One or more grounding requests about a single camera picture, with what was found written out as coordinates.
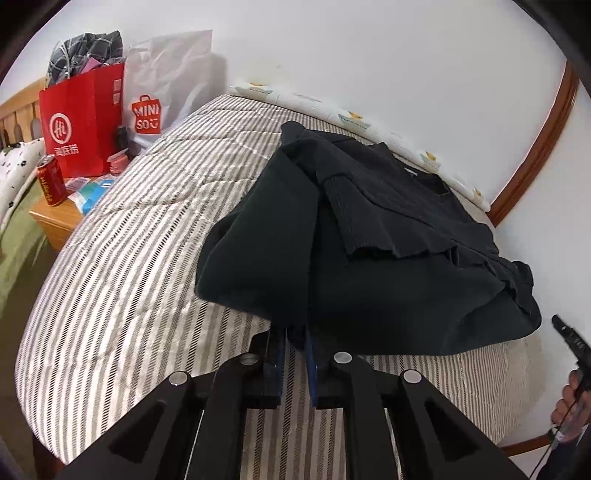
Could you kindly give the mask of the person right hand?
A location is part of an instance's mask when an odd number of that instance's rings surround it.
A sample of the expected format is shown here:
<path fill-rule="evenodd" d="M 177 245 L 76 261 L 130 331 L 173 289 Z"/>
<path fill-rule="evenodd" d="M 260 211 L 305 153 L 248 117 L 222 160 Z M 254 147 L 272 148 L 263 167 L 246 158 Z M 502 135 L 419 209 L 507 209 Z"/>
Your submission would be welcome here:
<path fill-rule="evenodd" d="M 590 421 L 590 391 L 584 391 L 579 397 L 576 390 L 583 374 L 580 369 L 569 374 L 568 384 L 562 390 L 562 397 L 556 403 L 551 414 L 551 421 L 556 428 L 559 443 L 576 440 Z"/>

